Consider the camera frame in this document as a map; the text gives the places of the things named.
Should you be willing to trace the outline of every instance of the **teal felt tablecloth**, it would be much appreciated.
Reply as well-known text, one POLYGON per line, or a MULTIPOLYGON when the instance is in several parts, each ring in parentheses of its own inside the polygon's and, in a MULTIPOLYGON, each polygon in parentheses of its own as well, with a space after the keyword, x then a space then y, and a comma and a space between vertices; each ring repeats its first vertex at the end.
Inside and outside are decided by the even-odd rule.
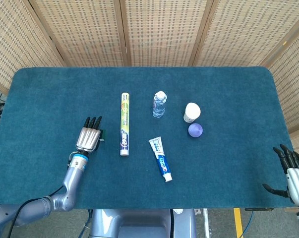
POLYGON ((0 203, 21 204, 60 187, 88 116, 106 141, 90 156, 76 208, 285 207, 272 147, 291 147, 271 73, 263 67, 25 68, 0 120, 0 203), (152 116, 164 91, 166 112, 152 116), (120 96, 130 94, 129 157, 120 157, 120 96), (188 135, 187 103, 201 108, 188 135), (160 175, 149 139, 161 136, 173 181, 160 175))

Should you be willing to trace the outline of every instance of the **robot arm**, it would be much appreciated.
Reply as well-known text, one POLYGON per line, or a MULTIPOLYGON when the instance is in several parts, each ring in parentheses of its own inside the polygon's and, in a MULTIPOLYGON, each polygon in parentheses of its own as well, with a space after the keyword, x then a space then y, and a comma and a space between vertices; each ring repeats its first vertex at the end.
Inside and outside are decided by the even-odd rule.
POLYGON ((287 179, 287 190, 276 190, 272 189, 269 185, 263 184, 264 188, 270 193, 285 198, 290 198, 296 206, 299 207, 299 154, 295 151, 290 151, 285 145, 280 145, 282 150, 273 148, 278 154, 282 168, 287 179))
MULTIPOLYGON (((48 217, 52 211, 70 211, 74 208, 79 182, 88 162, 88 155, 98 146, 101 131, 98 130, 102 117, 87 118, 76 143, 77 152, 72 157, 63 180, 66 192, 54 194, 27 203, 20 210, 15 225, 22 226, 48 217)), ((0 205, 0 234, 5 224, 12 220, 19 206, 0 205)))

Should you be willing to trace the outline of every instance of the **bottle cap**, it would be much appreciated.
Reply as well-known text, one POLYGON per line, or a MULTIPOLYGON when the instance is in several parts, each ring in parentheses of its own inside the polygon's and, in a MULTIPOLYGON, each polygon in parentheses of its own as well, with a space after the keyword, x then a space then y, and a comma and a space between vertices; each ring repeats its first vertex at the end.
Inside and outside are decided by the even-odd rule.
POLYGON ((163 91, 159 91, 158 93, 155 94, 158 98, 158 100, 164 100, 166 96, 166 94, 163 91))
POLYGON ((173 178, 171 177, 171 173, 164 174, 163 177, 165 178, 166 182, 173 180, 173 178))
POLYGON ((185 107, 185 113, 183 119, 187 123, 191 123, 196 120, 201 114, 200 107, 196 103, 188 103, 185 107))

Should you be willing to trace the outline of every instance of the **white lid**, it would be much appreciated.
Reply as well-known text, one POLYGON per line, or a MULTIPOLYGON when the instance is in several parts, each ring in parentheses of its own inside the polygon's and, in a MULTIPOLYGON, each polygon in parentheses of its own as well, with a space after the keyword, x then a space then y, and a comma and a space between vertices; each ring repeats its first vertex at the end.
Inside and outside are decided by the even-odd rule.
POLYGON ((171 173, 164 174, 163 177, 165 178, 166 182, 173 180, 171 173))
POLYGON ((163 100, 166 97, 166 94, 163 91, 159 91, 155 94, 159 100, 163 100))
POLYGON ((197 119, 201 114, 200 107, 196 103, 188 103, 185 107, 185 114, 188 118, 197 119))
POLYGON ((121 156, 128 156, 129 155, 129 150, 120 150, 120 155, 121 156))

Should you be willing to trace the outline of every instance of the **water bottle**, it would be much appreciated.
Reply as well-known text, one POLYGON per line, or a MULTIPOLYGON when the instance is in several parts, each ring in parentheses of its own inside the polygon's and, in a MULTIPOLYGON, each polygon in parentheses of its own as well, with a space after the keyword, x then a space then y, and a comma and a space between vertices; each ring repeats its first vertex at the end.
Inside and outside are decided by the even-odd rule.
POLYGON ((159 91, 154 96, 153 116, 161 118, 165 113, 165 102, 167 95, 163 91, 159 91))

